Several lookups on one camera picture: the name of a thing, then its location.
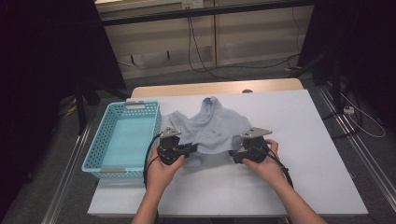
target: person's right hand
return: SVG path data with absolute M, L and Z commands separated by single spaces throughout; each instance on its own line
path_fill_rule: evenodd
M 275 155 L 271 151 L 269 153 L 279 159 L 277 156 L 278 143 L 272 139 L 266 139 L 265 141 L 267 144 L 271 145 L 271 150 Z M 286 181 L 279 164 L 268 156 L 261 163 L 251 161 L 249 159 L 243 159 L 242 162 L 252 170 L 259 173 L 259 175 L 272 187 L 276 183 Z

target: white table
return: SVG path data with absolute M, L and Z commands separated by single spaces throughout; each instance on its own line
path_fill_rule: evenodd
M 274 91 L 211 94 L 252 126 L 273 131 L 281 161 L 290 168 L 297 192 L 323 216 L 367 214 L 309 93 Z M 206 96 L 155 97 L 163 115 L 179 110 L 192 117 Z M 145 189 L 139 179 L 101 179 L 89 214 L 132 217 Z M 200 167 L 182 167 L 159 206 L 163 217 L 280 217 L 286 211 L 275 192 L 228 154 L 203 157 Z

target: forearm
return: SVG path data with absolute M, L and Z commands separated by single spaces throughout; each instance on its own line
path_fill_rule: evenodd
M 272 186 L 286 208 L 294 224 L 300 223 L 326 223 L 289 185 L 281 181 Z
M 157 215 L 158 204 L 162 196 L 163 191 L 146 191 L 142 203 L 132 220 L 132 224 L 153 224 Z

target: basket handle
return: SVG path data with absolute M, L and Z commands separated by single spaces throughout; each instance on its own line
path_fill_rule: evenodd
M 127 109 L 144 109 L 146 108 L 144 101 L 126 101 L 124 103 Z
M 100 173 L 115 174 L 115 173 L 126 173 L 126 171 L 125 168 L 101 168 Z

